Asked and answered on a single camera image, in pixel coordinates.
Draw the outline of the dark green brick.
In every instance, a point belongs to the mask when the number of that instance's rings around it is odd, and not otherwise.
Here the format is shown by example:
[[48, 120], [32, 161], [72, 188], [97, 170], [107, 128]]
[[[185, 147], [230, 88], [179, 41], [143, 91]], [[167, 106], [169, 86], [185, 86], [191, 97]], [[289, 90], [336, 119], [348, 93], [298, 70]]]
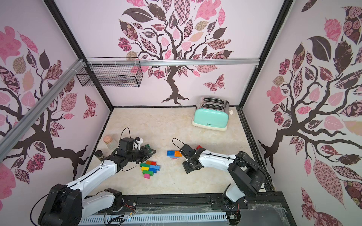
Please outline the dark green brick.
[[146, 147], [148, 153], [153, 153], [154, 152], [154, 150], [150, 147], [149, 144], [147, 144], [145, 147]]
[[145, 164], [145, 163], [141, 163], [141, 164], [140, 164], [140, 167], [141, 167], [141, 168], [142, 168], [142, 167], [147, 167], [147, 168], [149, 168], [150, 165], [149, 165], [149, 164]]

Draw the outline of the orange lego brick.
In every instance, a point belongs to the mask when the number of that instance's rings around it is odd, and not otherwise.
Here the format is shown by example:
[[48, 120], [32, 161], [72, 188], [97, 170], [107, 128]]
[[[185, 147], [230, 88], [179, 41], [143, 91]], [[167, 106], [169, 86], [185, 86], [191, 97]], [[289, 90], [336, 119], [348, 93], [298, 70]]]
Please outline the orange lego brick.
[[183, 155], [181, 154], [180, 151], [175, 151], [175, 152], [174, 152], [174, 157], [179, 158], [179, 157], [182, 157], [182, 156], [183, 156]]

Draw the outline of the light blue brick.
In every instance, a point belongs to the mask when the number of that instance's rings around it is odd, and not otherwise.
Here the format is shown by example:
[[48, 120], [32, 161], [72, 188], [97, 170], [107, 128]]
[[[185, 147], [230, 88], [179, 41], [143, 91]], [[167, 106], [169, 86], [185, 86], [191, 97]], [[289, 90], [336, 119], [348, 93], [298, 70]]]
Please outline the light blue brick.
[[160, 171], [160, 166], [159, 165], [150, 165], [150, 169], [156, 169], [156, 170]]

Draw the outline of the light green lego brick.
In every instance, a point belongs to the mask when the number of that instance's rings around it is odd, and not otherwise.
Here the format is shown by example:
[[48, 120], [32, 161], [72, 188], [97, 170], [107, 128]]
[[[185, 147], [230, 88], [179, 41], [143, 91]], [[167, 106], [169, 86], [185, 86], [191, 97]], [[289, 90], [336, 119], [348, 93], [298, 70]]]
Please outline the light green lego brick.
[[149, 170], [143, 170], [142, 173], [143, 173], [143, 174], [148, 174], [148, 175], [150, 175], [150, 176], [153, 176], [153, 175], [154, 175], [154, 172], [149, 171]]

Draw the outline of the blue 2x3 lego brick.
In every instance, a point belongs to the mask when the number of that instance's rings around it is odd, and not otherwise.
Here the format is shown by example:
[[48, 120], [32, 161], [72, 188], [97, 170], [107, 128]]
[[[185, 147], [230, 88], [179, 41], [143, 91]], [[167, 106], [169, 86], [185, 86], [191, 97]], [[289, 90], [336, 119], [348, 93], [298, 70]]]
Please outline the blue 2x3 lego brick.
[[167, 156], [168, 157], [175, 157], [175, 151], [173, 151], [173, 150], [167, 151]]

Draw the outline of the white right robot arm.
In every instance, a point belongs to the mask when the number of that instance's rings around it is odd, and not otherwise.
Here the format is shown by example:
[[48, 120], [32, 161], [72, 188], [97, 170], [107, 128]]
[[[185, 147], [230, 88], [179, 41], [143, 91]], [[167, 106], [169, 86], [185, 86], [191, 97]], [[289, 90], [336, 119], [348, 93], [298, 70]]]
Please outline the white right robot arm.
[[223, 193], [223, 199], [235, 203], [245, 196], [256, 197], [267, 178], [266, 171], [260, 167], [246, 152], [235, 155], [213, 153], [204, 148], [197, 150], [185, 144], [180, 152], [186, 161], [183, 167], [186, 173], [202, 168], [214, 168], [227, 171], [233, 183]]

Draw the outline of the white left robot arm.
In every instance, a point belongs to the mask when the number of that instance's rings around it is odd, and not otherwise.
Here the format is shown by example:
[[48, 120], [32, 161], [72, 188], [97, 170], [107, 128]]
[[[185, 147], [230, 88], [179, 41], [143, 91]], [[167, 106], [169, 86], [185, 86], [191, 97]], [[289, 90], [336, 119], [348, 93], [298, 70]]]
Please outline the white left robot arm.
[[45, 203], [34, 226], [77, 226], [84, 218], [113, 205], [120, 192], [102, 192], [101, 196], [88, 198], [88, 194], [106, 179], [122, 171], [128, 163], [142, 163], [156, 153], [149, 145], [138, 150], [114, 150], [91, 172], [66, 185], [56, 184], [41, 200]]

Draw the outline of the cork stoppered glass bottle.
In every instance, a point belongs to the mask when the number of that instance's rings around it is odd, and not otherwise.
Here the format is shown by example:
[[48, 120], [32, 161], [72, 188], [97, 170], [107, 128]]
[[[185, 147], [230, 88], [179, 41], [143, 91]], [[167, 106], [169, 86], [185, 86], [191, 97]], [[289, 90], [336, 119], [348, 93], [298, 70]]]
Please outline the cork stoppered glass bottle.
[[114, 151], [119, 146], [118, 142], [109, 135], [105, 136], [103, 138], [103, 141], [106, 144], [106, 146], [108, 147], [108, 149], [111, 151]]

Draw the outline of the small dark labelled bottle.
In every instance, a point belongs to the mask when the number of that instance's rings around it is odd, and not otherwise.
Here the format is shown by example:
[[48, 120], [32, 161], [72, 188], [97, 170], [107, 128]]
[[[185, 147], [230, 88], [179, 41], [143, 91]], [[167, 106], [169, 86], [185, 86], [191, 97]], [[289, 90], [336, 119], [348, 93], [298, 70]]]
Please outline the small dark labelled bottle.
[[97, 157], [101, 162], [105, 160], [104, 153], [101, 150], [96, 150], [94, 156]]

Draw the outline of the mint green toaster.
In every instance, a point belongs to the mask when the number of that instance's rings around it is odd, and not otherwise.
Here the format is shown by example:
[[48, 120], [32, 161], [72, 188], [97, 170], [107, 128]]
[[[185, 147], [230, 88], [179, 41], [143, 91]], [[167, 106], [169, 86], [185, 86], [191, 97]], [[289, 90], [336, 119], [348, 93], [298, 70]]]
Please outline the mint green toaster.
[[226, 131], [230, 115], [230, 103], [221, 98], [203, 96], [196, 105], [192, 125], [208, 130]]

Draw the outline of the white vented base strip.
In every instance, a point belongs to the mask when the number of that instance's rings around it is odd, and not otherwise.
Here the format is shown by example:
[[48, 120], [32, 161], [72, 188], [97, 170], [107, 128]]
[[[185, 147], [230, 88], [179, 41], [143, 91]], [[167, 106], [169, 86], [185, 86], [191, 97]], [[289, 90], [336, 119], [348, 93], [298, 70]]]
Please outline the white vented base strip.
[[80, 226], [105, 226], [110, 225], [161, 225], [166, 223], [214, 223], [226, 222], [228, 217], [225, 212], [207, 213], [165, 213], [165, 214], [134, 214], [134, 215], [94, 215], [82, 220]]

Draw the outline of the aluminium rail back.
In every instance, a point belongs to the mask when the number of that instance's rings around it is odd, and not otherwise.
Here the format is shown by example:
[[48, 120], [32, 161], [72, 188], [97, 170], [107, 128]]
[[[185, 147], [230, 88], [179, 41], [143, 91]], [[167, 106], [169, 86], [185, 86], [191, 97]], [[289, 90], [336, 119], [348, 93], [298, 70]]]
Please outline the aluminium rail back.
[[87, 59], [89, 66], [198, 66], [198, 65], [258, 65], [260, 60], [256, 58], [242, 59], [198, 59], [198, 60], [103, 60], [90, 61]]

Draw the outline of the aluminium rail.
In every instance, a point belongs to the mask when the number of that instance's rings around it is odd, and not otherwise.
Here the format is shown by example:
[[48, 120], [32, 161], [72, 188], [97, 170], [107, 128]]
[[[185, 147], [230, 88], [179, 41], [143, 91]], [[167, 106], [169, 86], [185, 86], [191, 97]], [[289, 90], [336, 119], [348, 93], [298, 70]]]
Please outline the aluminium rail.
[[83, 59], [77, 59], [54, 83], [39, 101], [36, 102], [27, 114], [22, 117], [17, 126], [12, 129], [1, 140], [1, 160], [3, 160], [9, 152], [14, 148], [17, 142], [23, 137], [24, 134], [30, 129], [40, 115], [46, 110], [51, 102], [57, 97], [61, 90], [68, 84], [68, 82], [76, 76], [76, 74], [85, 66]]
[[260, 60], [256, 58], [242, 59], [198, 59], [198, 60], [103, 60], [90, 61], [87, 59], [89, 66], [198, 66], [198, 65], [258, 65]]

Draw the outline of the aluminium rail left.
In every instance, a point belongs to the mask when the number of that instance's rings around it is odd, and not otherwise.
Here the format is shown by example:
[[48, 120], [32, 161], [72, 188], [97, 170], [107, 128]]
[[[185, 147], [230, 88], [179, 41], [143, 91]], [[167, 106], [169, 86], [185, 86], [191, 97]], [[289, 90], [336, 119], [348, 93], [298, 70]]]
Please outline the aluminium rail left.
[[27, 114], [22, 117], [17, 126], [12, 129], [1, 140], [1, 160], [3, 160], [9, 152], [14, 148], [17, 142], [23, 137], [24, 134], [30, 129], [40, 115], [46, 110], [51, 102], [57, 97], [61, 90], [68, 84], [68, 82], [76, 76], [76, 74], [85, 66], [83, 59], [77, 59], [54, 83], [39, 101], [36, 102]]

